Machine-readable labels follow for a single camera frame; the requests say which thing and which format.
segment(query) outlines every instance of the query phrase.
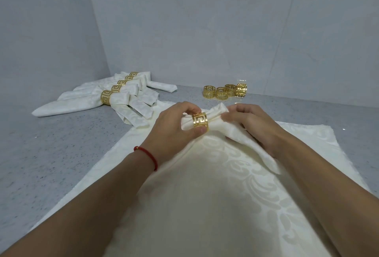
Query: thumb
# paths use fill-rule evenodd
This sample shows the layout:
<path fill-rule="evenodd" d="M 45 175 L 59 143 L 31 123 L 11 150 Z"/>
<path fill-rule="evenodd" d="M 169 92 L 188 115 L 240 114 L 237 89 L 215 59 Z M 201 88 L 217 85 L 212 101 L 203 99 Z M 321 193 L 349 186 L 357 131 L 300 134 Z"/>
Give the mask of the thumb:
<path fill-rule="evenodd" d="M 204 133 L 206 133 L 207 128 L 206 126 L 198 126 L 194 127 L 190 130 L 187 130 L 187 136 L 189 140 L 194 140 L 195 138 L 198 138 L 199 136 L 202 136 Z"/>
<path fill-rule="evenodd" d="M 221 114 L 221 119 L 227 122 L 237 121 L 238 123 L 243 124 L 246 121 L 248 115 L 249 113 L 238 111 L 224 112 L 223 114 Z"/>

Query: red string bracelet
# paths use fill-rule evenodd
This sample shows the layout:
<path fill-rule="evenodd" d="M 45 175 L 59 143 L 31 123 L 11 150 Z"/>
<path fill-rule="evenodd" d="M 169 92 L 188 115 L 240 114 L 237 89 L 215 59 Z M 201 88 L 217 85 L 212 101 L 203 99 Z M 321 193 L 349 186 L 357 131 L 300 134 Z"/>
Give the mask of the red string bracelet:
<path fill-rule="evenodd" d="M 157 160 L 154 158 L 153 154 L 151 154 L 149 151 L 147 151 L 146 149 L 144 149 L 144 148 L 142 148 L 142 147 L 135 146 L 135 147 L 134 147 L 134 151 L 136 151 L 137 149 L 142 150 L 144 153 L 146 153 L 146 154 L 148 155 L 148 157 L 151 158 L 151 160 L 154 162 L 154 165 L 155 165 L 154 171 L 157 171 L 157 170 L 158 170 L 158 162 L 157 162 Z"/>

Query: person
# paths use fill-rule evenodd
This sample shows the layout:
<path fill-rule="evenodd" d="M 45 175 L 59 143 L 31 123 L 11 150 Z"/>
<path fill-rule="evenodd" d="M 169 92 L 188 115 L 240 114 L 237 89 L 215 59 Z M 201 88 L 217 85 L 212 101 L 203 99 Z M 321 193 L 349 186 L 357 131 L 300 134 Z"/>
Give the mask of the person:
<path fill-rule="evenodd" d="M 238 103 L 228 109 L 221 118 L 241 123 L 283 164 L 341 256 L 379 256 L 379 200 L 375 196 L 282 129 L 259 106 Z M 200 111 L 185 101 L 161 112 L 141 147 L 159 165 L 172 159 L 206 132 L 205 127 L 181 129 L 184 112 Z M 102 256 L 126 208 L 154 168 L 144 151 L 135 150 L 1 257 Z"/>

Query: empty napkin ring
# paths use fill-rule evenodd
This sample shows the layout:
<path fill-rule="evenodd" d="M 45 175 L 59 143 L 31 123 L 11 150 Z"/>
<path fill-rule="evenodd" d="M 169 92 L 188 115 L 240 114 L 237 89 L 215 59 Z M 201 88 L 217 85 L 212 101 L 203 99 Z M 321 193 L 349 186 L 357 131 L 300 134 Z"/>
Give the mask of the empty napkin ring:
<path fill-rule="evenodd" d="M 193 127 L 206 126 L 206 130 L 209 129 L 208 119 L 206 117 L 205 112 L 196 113 L 192 115 L 192 120 L 193 120 Z"/>
<path fill-rule="evenodd" d="M 248 91 L 248 86 L 246 85 L 246 83 L 237 84 L 236 96 L 244 97 L 247 91 Z"/>
<path fill-rule="evenodd" d="M 110 90 L 104 90 L 102 93 L 101 93 L 101 95 L 100 95 L 100 100 L 101 100 L 101 102 L 102 103 L 104 103 L 104 104 L 106 104 L 106 105 L 111 105 L 110 104 L 110 99 L 111 99 L 111 94 L 112 94 L 113 92 L 112 91 L 110 91 Z"/>
<path fill-rule="evenodd" d="M 211 85 L 206 85 L 204 88 L 203 88 L 203 96 L 205 98 L 213 98 L 216 96 L 216 88 L 214 86 L 211 86 Z"/>
<path fill-rule="evenodd" d="M 225 85 L 225 87 L 228 89 L 228 96 L 229 97 L 232 97 L 232 96 L 236 96 L 236 89 L 237 89 L 237 86 L 234 85 L 234 84 L 227 84 Z"/>
<path fill-rule="evenodd" d="M 111 92 L 120 92 L 122 86 L 123 84 L 115 84 L 114 86 L 112 86 Z"/>
<path fill-rule="evenodd" d="M 219 100 L 228 99 L 229 90 L 226 87 L 218 87 L 216 89 L 216 98 Z"/>
<path fill-rule="evenodd" d="M 119 80 L 117 82 L 118 85 L 125 85 L 128 82 L 128 80 Z"/>

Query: wall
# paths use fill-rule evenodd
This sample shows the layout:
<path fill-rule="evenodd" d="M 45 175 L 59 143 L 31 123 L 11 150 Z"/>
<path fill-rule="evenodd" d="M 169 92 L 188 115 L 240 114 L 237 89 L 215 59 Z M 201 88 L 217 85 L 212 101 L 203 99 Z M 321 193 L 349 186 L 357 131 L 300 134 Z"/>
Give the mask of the wall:
<path fill-rule="evenodd" d="M 0 10 L 3 141 L 34 130 L 34 109 L 109 69 L 91 0 L 0 0 Z"/>
<path fill-rule="evenodd" d="M 378 0 L 92 0 L 111 73 L 379 107 Z"/>

